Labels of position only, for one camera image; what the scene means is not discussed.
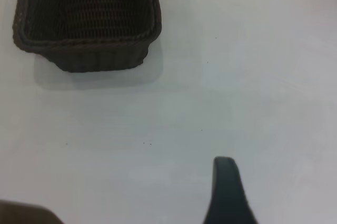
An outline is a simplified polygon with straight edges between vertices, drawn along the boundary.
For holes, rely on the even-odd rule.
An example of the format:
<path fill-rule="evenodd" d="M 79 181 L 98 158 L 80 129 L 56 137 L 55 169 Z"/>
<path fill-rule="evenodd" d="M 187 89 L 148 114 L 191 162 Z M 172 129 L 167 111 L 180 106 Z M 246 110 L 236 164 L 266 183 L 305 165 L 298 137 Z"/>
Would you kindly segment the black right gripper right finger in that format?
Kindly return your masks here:
<path fill-rule="evenodd" d="M 230 157 L 213 162 L 212 193 L 204 223 L 257 223 L 245 195 L 239 169 Z"/>

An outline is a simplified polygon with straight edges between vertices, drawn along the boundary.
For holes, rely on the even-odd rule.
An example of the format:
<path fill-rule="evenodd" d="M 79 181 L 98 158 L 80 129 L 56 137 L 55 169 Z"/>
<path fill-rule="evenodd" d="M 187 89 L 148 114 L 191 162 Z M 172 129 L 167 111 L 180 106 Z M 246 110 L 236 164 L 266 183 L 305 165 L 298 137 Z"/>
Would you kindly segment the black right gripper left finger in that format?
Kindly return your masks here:
<path fill-rule="evenodd" d="M 49 209 L 28 203 L 1 200 L 1 223 L 3 224 L 63 224 Z"/>

